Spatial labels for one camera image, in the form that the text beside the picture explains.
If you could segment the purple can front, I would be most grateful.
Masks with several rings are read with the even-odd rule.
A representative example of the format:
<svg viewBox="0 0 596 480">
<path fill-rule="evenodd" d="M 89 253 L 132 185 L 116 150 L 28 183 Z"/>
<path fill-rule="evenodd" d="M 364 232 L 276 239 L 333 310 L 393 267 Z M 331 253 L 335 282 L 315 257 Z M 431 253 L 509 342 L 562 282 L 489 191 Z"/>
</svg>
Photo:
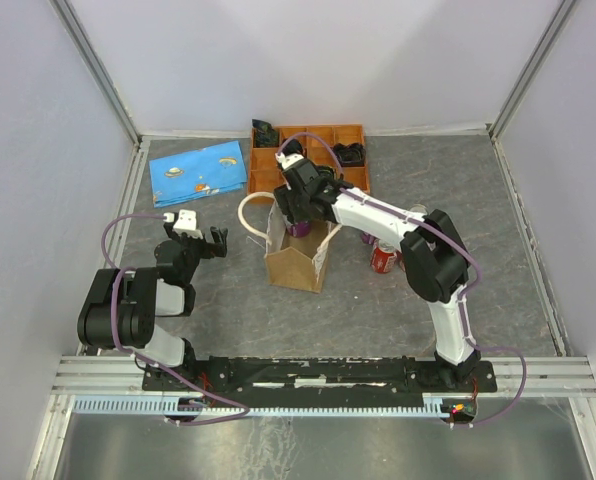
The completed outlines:
<svg viewBox="0 0 596 480">
<path fill-rule="evenodd" d="M 413 212 L 413 213 L 419 213 L 419 214 L 422 214 L 422 215 L 427 215 L 428 214 L 427 208 L 424 205 L 422 205 L 422 204 L 415 204 L 415 205 L 413 205 L 412 207 L 409 208 L 409 211 L 410 212 Z"/>
</svg>

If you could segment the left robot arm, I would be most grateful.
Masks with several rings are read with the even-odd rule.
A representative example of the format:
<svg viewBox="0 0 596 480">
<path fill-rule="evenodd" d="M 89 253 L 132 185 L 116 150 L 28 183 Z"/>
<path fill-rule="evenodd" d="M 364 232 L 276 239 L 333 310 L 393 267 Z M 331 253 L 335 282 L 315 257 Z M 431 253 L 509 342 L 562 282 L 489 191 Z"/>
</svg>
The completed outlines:
<svg viewBox="0 0 596 480">
<path fill-rule="evenodd" d="M 195 306 L 192 279 L 203 260 L 227 255 L 228 230 L 211 227 L 211 238 L 198 238 L 165 227 L 166 241 L 154 249 L 155 264 L 121 274 L 118 268 L 96 272 L 77 322 L 82 344 L 102 350 L 117 347 L 165 366 L 165 379 L 187 390 L 199 378 L 191 343 L 156 325 L 158 317 L 187 317 Z"/>
</svg>

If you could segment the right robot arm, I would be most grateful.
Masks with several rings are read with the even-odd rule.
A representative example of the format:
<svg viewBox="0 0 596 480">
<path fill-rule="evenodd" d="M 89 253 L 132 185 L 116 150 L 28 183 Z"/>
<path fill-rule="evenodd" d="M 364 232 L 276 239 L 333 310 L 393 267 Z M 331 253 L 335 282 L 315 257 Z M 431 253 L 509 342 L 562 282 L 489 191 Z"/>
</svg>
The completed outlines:
<svg viewBox="0 0 596 480">
<path fill-rule="evenodd" d="M 285 184 L 274 190 L 292 223 L 326 221 L 367 233 L 401 254 L 410 288 L 427 302 L 436 335 L 438 382 L 459 391 L 481 358 L 466 308 L 468 269 L 475 266 L 449 216 L 415 213 L 377 200 L 300 154 L 275 155 Z"/>
</svg>

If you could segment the purple can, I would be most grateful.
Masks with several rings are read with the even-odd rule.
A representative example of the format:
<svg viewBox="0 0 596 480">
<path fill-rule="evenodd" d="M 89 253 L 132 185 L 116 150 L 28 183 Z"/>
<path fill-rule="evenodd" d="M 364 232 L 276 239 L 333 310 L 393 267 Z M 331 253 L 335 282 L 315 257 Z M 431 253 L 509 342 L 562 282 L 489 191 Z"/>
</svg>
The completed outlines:
<svg viewBox="0 0 596 480">
<path fill-rule="evenodd" d="M 371 235 L 367 232 L 362 232 L 361 240 L 363 241 L 364 244 L 373 246 L 375 244 L 377 238 L 374 235 Z"/>
<path fill-rule="evenodd" d="M 413 212 L 413 213 L 419 213 L 419 214 L 422 214 L 422 215 L 427 215 L 428 214 L 427 208 L 424 205 L 422 205 L 422 204 L 415 204 L 415 205 L 413 205 L 412 207 L 409 208 L 409 211 L 410 212 Z"/>
<path fill-rule="evenodd" d="M 287 232 L 294 238 L 303 238 L 311 231 L 311 223 L 309 221 L 302 221 L 287 225 Z"/>
</svg>

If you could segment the red can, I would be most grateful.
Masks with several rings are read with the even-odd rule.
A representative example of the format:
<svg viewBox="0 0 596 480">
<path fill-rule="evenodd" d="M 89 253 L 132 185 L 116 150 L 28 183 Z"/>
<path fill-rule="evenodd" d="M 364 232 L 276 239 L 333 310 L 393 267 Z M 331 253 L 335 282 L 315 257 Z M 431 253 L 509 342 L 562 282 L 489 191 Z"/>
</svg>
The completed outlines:
<svg viewBox="0 0 596 480">
<path fill-rule="evenodd" d="M 397 263 L 398 263 L 398 266 L 399 266 L 399 268 L 400 268 L 400 269 L 401 269 L 403 272 L 405 272 L 405 271 L 406 271 L 406 266 L 405 266 L 404 257 L 403 257 L 403 255 L 402 255 L 402 253 L 401 253 L 401 252 L 399 252 L 399 251 L 397 251 L 397 252 L 396 252 L 396 254 L 397 254 Z"/>
<path fill-rule="evenodd" d="M 376 239 L 373 244 L 370 266 L 375 273 L 390 273 L 397 260 L 397 250 L 383 240 Z"/>
</svg>

